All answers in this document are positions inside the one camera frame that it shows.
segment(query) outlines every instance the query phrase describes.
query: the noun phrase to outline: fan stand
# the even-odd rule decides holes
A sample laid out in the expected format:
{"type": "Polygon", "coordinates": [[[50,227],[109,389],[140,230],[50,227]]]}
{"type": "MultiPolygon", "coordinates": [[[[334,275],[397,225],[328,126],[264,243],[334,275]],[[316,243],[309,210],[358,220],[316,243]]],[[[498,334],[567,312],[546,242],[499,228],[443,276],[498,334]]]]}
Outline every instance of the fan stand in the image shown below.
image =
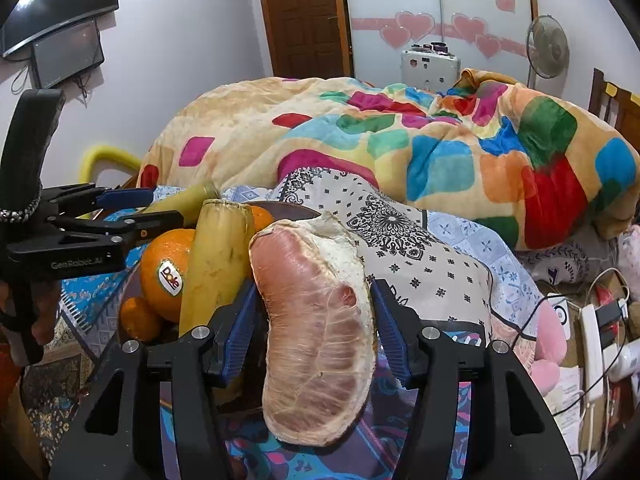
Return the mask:
{"type": "Polygon", "coordinates": [[[529,88],[530,90],[535,90],[537,80],[538,78],[537,78],[536,71],[533,70],[531,63],[529,63],[529,76],[527,77],[527,88],[529,88]]]}

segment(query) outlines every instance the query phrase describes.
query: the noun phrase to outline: wooden headboard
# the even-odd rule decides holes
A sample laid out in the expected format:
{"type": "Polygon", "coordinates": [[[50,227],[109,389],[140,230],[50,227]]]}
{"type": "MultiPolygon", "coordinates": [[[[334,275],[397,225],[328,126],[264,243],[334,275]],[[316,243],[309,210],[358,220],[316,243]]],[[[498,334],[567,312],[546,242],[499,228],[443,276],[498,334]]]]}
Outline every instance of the wooden headboard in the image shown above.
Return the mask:
{"type": "Polygon", "coordinates": [[[589,111],[611,124],[640,153],[640,96],[604,79],[593,69],[589,111]]]}

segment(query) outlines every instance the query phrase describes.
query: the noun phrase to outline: blue patterned fabric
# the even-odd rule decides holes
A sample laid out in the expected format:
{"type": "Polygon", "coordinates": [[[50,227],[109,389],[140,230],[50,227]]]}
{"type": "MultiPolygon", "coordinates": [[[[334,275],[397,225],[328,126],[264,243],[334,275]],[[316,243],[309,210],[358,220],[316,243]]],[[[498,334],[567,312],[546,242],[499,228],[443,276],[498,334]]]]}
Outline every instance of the blue patterned fabric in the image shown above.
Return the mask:
{"type": "MultiPolygon", "coordinates": [[[[154,191],[154,201],[178,191],[180,191],[179,187],[158,186],[154,191]]],[[[123,209],[107,216],[105,220],[114,221],[135,212],[135,209],[123,209]]],[[[136,247],[129,252],[124,270],[62,281],[60,307],[81,333],[86,334],[110,299],[117,298],[118,294],[124,290],[127,277],[138,264],[145,247],[146,245],[136,247]]]]}
{"type": "MultiPolygon", "coordinates": [[[[458,340],[466,336],[473,340],[478,334],[459,333],[458,340]]],[[[369,399],[338,446],[282,444],[269,432],[261,412],[220,416],[219,421],[229,454],[247,468],[247,480],[388,480],[398,464],[416,397],[417,390],[405,390],[393,377],[380,349],[369,399]]],[[[171,383],[161,383],[160,398],[164,473],[168,480],[178,480],[171,383]]],[[[470,412],[471,384],[460,383],[450,480],[462,478],[470,412]]]]}

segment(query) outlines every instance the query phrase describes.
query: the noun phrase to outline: door frame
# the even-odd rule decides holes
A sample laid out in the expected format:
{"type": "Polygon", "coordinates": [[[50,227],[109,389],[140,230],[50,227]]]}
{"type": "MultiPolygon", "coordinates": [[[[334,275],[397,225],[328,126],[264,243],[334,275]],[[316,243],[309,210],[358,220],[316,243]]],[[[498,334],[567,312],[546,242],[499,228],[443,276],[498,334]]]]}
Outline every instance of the door frame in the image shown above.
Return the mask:
{"type": "MultiPolygon", "coordinates": [[[[335,10],[338,16],[338,32],[340,33],[340,56],[342,57],[342,72],[345,76],[353,75],[353,68],[351,66],[351,49],[350,49],[350,35],[348,33],[347,24],[347,12],[345,11],[346,0],[335,0],[335,10]]],[[[271,16],[269,14],[269,5],[267,0],[260,0],[262,7],[262,17],[264,19],[264,28],[267,33],[267,44],[269,46],[269,55],[271,57],[271,67],[273,73],[280,72],[278,66],[278,59],[275,49],[275,42],[273,39],[273,28],[271,26],[271,16]]]]}

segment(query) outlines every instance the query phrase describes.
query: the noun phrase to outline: pink stuffed toy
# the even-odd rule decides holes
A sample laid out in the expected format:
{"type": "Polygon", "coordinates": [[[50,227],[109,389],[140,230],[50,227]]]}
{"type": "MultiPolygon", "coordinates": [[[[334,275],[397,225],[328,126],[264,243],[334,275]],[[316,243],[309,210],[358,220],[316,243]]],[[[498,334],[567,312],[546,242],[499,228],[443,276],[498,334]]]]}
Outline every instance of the pink stuffed toy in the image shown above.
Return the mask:
{"type": "Polygon", "coordinates": [[[556,311],[545,300],[538,308],[538,340],[531,379],[544,397],[560,380],[560,363],[566,355],[564,330],[556,311]]]}

